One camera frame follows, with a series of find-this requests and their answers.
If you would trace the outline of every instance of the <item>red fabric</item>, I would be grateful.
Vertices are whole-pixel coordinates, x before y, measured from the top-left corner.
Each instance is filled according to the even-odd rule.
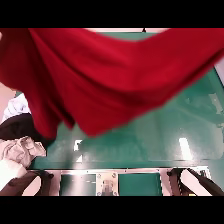
[[[34,123],[94,136],[162,106],[223,55],[223,29],[170,29],[124,41],[77,28],[0,28],[0,81],[24,92]]]

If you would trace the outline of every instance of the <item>beige cloth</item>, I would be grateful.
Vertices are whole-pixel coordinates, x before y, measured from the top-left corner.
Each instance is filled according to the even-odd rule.
[[[29,167],[36,156],[46,156],[41,142],[34,142],[30,137],[15,140],[0,140],[0,160],[3,158]]]

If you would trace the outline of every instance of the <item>green tabletop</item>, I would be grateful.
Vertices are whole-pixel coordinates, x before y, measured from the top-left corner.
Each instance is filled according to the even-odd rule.
[[[154,34],[105,35],[138,40]],[[77,125],[73,130],[68,130],[61,124],[57,140],[47,149],[47,157],[36,158],[32,168],[107,169],[217,165],[219,170],[224,170],[223,108],[223,87],[215,69],[211,69],[204,78],[162,108],[150,111],[97,138],[88,138]],[[83,140],[79,150],[74,150],[76,140]]]

